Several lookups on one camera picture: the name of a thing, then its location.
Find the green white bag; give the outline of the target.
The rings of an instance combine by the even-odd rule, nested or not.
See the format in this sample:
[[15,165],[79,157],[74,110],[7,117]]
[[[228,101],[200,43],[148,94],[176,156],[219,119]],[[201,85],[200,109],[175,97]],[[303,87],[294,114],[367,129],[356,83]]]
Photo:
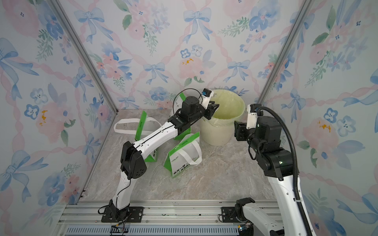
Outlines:
[[184,93],[180,92],[178,95],[176,95],[172,102],[172,111],[168,121],[177,129],[177,135],[174,140],[181,141],[183,139],[183,133],[186,134],[187,130],[190,129],[189,122],[186,120],[186,118],[183,118],[181,114],[177,113],[181,111],[182,104],[186,98],[187,97],[184,95]]
[[202,163],[202,150],[200,147],[200,133],[186,135],[183,140],[168,152],[164,168],[172,178],[175,178],[189,166],[197,166]]
[[[118,129],[119,125],[136,124],[135,129],[126,130]],[[121,119],[114,124],[113,129],[116,133],[133,135],[135,141],[140,141],[142,138],[152,134],[155,130],[161,127],[161,123],[155,118],[147,115],[145,111],[142,112],[140,118]]]

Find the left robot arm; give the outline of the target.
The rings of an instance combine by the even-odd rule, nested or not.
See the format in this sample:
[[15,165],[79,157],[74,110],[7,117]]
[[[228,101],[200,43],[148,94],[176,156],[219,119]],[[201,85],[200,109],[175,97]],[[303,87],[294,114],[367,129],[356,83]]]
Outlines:
[[109,204],[102,207],[104,212],[99,212],[102,215],[101,222],[124,223],[127,221],[130,216],[129,207],[136,180],[147,171],[145,159],[155,149],[187,131],[201,118],[210,120],[219,107],[211,101],[213,94],[212,91],[204,90],[201,100],[194,96],[187,97],[182,107],[174,112],[173,116],[160,128],[139,141],[134,143],[127,141],[123,144],[119,185]]

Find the cream trash bin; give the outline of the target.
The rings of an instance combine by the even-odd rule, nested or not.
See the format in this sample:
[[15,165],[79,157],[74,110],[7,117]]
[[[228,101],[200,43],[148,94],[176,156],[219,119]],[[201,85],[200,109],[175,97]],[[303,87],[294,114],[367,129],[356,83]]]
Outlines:
[[210,120],[200,120],[200,136],[212,146],[223,146],[234,135],[234,122],[240,120],[245,112],[244,100],[236,93],[225,90],[214,90],[213,102],[219,104]]

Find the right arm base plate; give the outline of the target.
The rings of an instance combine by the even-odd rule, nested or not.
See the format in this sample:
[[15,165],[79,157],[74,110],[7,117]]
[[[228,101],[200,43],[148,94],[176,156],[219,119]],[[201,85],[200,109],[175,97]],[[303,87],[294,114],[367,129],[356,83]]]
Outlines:
[[222,223],[243,223],[235,210],[235,207],[221,207],[220,221]]

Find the aluminium front rail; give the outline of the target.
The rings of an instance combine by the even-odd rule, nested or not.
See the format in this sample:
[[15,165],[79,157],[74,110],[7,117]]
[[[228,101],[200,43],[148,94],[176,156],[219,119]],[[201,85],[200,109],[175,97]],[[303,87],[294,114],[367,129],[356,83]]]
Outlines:
[[251,232],[251,222],[222,223],[225,200],[133,201],[143,207],[141,223],[102,223],[106,201],[81,201],[67,205],[54,236],[238,236]]

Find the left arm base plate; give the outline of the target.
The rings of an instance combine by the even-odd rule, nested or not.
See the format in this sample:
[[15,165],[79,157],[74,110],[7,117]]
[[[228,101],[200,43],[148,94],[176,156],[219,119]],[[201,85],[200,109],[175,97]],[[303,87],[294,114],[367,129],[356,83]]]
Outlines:
[[107,206],[102,213],[102,223],[141,223],[144,208],[142,206],[129,206],[121,210],[121,213],[113,213]]

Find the right aluminium corner post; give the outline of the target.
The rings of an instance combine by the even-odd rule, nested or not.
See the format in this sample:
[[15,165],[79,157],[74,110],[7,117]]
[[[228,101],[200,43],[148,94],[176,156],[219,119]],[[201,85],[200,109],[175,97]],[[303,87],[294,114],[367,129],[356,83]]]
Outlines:
[[281,66],[284,64],[284,61],[286,60],[287,55],[289,54],[289,51],[291,50],[291,47],[293,45],[294,40],[296,39],[297,35],[299,34],[300,28],[302,27],[307,15],[309,14],[309,11],[311,9],[311,6],[313,4],[312,0],[305,0],[302,4],[302,6],[299,9],[298,15],[295,18],[294,24],[290,28],[290,31],[287,35],[287,39],[285,43],[283,44],[283,47],[278,54],[278,58],[276,61],[275,66],[272,69],[272,72],[270,73],[269,78],[267,79],[262,92],[258,98],[258,103],[263,104],[265,98],[267,97],[275,79],[278,75],[278,72],[281,68]]

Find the aluminium corner post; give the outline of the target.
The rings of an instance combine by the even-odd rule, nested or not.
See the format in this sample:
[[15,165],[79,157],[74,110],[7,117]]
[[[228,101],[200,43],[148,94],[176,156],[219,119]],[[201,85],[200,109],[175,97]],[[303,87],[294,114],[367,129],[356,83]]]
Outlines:
[[110,96],[108,90],[105,87],[105,84],[99,77],[95,65],[92,63],[89,54],[87,53],[83,43],[81,42],[79,35],[77,34],[76,30],[74,29],[71,21],[69,20],[67,14],[65,13],[63,6],[61,5],[60,1],[47,1],[49,6],[52,8],[53,12],[56,14],[58,20],[62,23],[63,28],[67,31],[72,43],[79,54],[80,59],[82,60],[83,64],[86,66],[87,70],[89,71],[90,75],[92,76],[94,82],[98,86],[98,89],[103,94],[106,102],[110,105],[111,110],[117,114],[118,109],[115,106],[115,102],[113,101],[112,97]]
[[311,6],[313,4],[312,0],[305,0],[302,4],[302,6],[299,9],[298,15],[295,18],[294,24],[290,28],[290,31],[287,35],[287,39],[285,43],[283,44],[283,47],[278,54],[278,58],[276,61],[275,66],[272,69],[272,72],[270,73],[269,78],[267,79],[262,92],[258,98],[258,103],[263,104],[265,98],[267,97],[275,79],[278,75],[278,72],[281,68],[281,66],[284,64],[284,61],[286,60],[287,55],[289,54],[289,51],[291,50],[291,47],[293,45],[294,40],[296,39],[297,35],[299,34],[300,28],[302,27],[307,15],[309,14],[309,11],[311,9]]

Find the left aluminium corner post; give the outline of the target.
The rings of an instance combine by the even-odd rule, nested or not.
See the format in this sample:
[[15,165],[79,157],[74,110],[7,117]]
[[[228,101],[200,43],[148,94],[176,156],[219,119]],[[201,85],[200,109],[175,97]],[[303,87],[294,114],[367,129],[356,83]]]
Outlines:
[[105,84],[99,77],[95,65],[92,63],[89,54],[87,53],[83,43],[81,42],[79,35],[77,34],[76,30],[74,29],[71,21],[69,20],[67,14],[65,13],[63,6],[61,5],[60,1],[47,1],[49,6],[52,8],[53,12],[56,14],[58,20],[62,23],[63,28],[67,31],[72,43],[79,54],[80,59],[82,60],[83,64],[86,66],[87,70],[89,71],[90,75],[92,76],[94,82],[98,86],[98,89],[103,94],[106,102],[110,105],[111,110],[117,114],[118,109],[115,106],[115,102],[113,101],[112,97],[110,96],[108,90],[105,87]]

